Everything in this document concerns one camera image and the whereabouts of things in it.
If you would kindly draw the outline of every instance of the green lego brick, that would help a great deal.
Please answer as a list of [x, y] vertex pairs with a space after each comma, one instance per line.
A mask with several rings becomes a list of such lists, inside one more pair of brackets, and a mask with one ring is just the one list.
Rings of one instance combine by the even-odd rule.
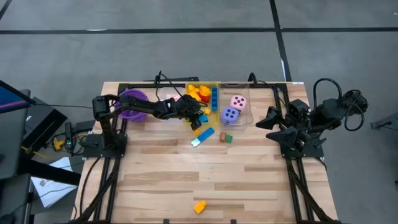
[[225, 141], [228, 142], [228, 143], [231, 143], [232, 142], [232, 136], [227, 135], [226, 138], [225, 138]]

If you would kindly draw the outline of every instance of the purple bowl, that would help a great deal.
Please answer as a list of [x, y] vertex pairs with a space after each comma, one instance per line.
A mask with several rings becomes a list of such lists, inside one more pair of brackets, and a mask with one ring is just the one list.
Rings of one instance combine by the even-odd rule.
[[[129, 95], [129, 96], [133, 96], [140, 100], [148, 100], [148, 96], [145, 95], [145, 93], [140, 90], [126, 90], [126, 91], [120, 93], [120, 95]], [[118, 108], [119, 103], [115, 103], [114, 106], [116, 108]], [[148, 114], [146, 114], [146, 113], [138, 112], [138, 111], [134, 111], [134, 110], [126, 110], [119, 114], [119, 117], [124, 118], [128, 121], [136, 122], [136, 123], [144, 122], [145, 119], [147, 118], [147, 116], [148, 116]]]

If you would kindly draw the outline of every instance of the blue die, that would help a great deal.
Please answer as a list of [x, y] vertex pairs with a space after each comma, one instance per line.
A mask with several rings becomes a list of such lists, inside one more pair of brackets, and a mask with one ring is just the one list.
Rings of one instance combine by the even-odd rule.
[[239, 111], [230, 106], [226, 106], [221, 114], [221, 122], [224, 124], [236, 124]]

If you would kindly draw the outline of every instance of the yellow cable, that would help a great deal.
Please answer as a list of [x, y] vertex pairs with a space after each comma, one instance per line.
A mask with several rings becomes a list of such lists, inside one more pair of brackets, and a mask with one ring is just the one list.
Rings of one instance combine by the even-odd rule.
[[[25, 150], [25, 151], [28, 151], [28, 148], [26, 148], [25, 146], [21, 146], [21, 149], [23, 149], [23, 150]], [[40, 153], [35, 152], [35, 151], [34, 151], [33, 153], [36, 154], [36, 155], [38, 155], [38, 156], [40, 156], [40, 157], [43, 157], [44, 159], [55, 160], [54, 158], [52, 158], [52, 157], [50, 157], [50, 156], [45, 156], [45, 155], [40, 154]]]

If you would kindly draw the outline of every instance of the computer monitor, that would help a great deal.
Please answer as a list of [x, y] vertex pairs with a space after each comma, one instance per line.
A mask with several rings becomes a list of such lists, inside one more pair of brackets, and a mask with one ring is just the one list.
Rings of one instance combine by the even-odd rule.
[[0, 80], [0, 113], [35, 105], [35, 101]]

